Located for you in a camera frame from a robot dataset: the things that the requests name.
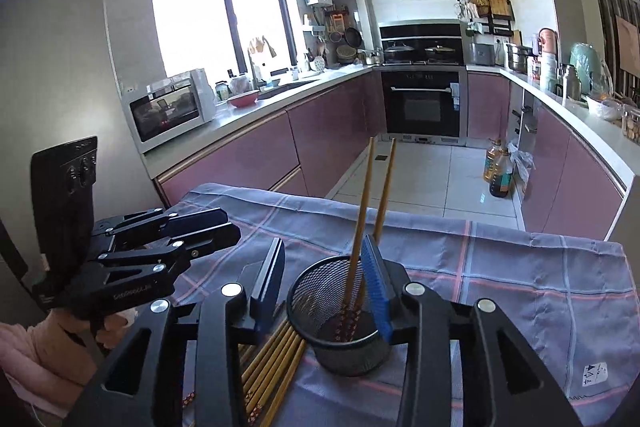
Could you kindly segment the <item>person left hand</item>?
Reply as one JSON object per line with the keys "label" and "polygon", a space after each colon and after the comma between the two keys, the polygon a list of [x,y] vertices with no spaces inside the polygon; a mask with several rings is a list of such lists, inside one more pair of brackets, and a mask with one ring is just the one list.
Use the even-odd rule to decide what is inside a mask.
{"label": "person left hand", "polygon": [[128,333],[138,317],[138,311],[132,308],[107,315],[102,321],[98,321],[99,325],[94,328],[94,331],[91,330],[91,324],[88,321],[79,320],[66,309],[54,309],[50,312],[50,317],[66,333],[76,335],[78,338],[90,335],[99,346],[112,350]]}

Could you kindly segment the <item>pink sleeve left forearm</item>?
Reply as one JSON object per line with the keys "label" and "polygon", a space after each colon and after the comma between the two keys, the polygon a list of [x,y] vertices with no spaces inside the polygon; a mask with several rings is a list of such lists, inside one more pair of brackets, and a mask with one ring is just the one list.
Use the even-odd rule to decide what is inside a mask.
{"label": "pink sleeve left forearm", "polygon": [[71,335],[88,332],[90,323],[54,309],[40,323],[1,325],[1,368],[23,401],[63,418],[90,379],[96,362]]}

